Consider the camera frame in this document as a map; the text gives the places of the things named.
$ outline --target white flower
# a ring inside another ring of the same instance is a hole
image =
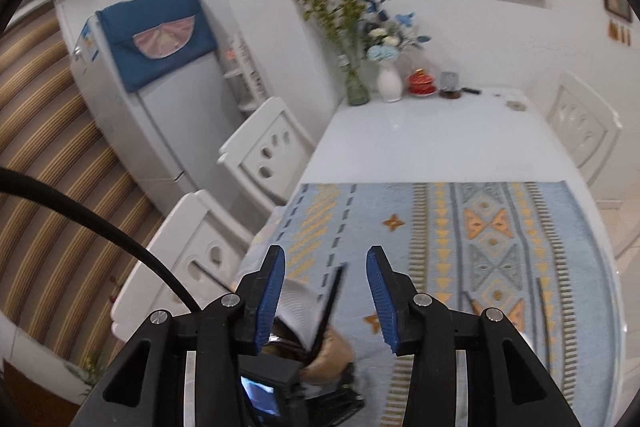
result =
[[[386,35],[386,30],[384,28],[374,28],[369,32],[369,37],[382,37]]]
[[[388,37],[385,37],[384,39],[382,39],[382,41],[387,46],[397,46],[398,44],[400,44],[400,39],[393,35],[389,35]]]

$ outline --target white chair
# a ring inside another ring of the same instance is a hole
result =
[[[253,235],[206,190],[200,190],[178,201],[147,248],[204,308],[228,293],[252,239]],[[169,287],[138,262],[111,309],[113,334],[129,340],[157,309],[172,315],[188,312]]]
[[[620,137],[622,124],[618,114],[573,73],[563,73],[546,120],[587,185],[593,185]]]
[[[220,148],[218,163],[269,216],[289,200],[315,147],[282,99],[272,97]]]

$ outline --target baseboard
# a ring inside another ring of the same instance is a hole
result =
[[[622,200],[596,200],[596,206],[600,210],[618,210],[622,203]]]

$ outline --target blue flower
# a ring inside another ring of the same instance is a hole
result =
[[[414,17],[415,12],[411,12],[408,15],[398,14],[396,15],[396,20],[401,23],[402,26],[407,26],[408,28],[410,28],[414,25]]]
[[[367,60],[379,62],[380,60],[396,60],[400,52],[392,46],[372,46],[367,51]]]

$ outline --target picture frame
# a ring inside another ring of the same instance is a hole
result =
[[[627,0],[604,0],[604,9],[629,23],[634,21],[631,4]]]

